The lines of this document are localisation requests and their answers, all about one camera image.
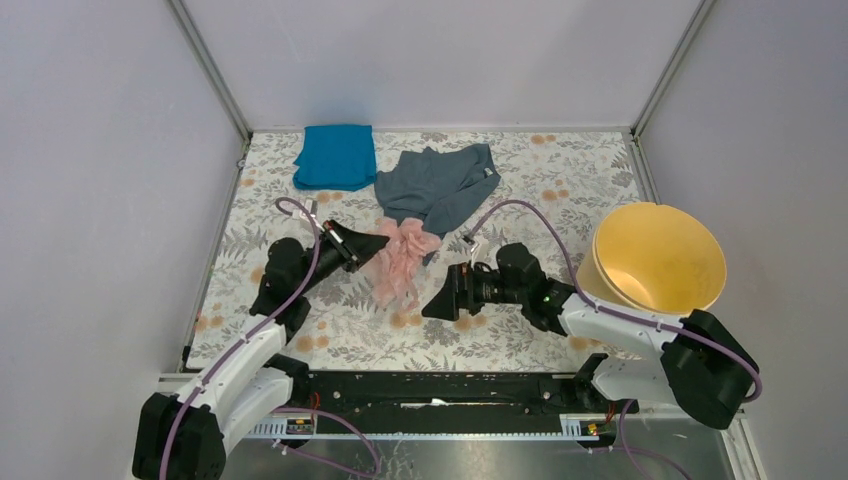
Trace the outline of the pink plastic trash bag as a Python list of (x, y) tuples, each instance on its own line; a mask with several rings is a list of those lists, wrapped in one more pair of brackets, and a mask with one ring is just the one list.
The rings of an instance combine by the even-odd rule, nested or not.
[(381, 309), (395, 304), (401, 312), (411, 311), (419, 305), (417, 272), (424, 259), (439, 249), (441, 239), (425, 231), (422, 220), (412, 217), (400, 223), (383, 217), (376, 233), (389, 241), (362, 267), (374, 300)]

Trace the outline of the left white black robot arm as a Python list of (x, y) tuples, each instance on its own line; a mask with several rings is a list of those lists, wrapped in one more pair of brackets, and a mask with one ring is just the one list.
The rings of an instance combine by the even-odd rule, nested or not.
[(310, 311), (306, 293), (339, 269), (355, 272), (389, 242), (329, 220), (304, 247), (285, 237), (268, 262), (250, 312), (258, 316), (216, 359), (172, 394), (143, 404), (131, 473), (137, 479), (218, 479), (234, 447), (272, 410), (309, 401), (305, 363), (280, 352)]

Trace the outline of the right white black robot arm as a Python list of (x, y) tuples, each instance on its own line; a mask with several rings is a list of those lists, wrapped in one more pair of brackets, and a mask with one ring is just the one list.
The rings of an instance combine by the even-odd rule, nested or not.
[(495, 267), (466, 261), (448, 267), (441, 289), (423, 307), (427, 318), (456, 321), (462, 311), (510, 304), (540, 331), (599, 340), (636, 354), (630, 361), (599, 356), (573, 386), (575, 402), (597, 412), (611, 400), (675, 405), (701, 424), (729, 427), (758, 388), (759, 369), (710, 312), (655, 314), (586, 294), (548, 276), (521, 243), (500, 248)]

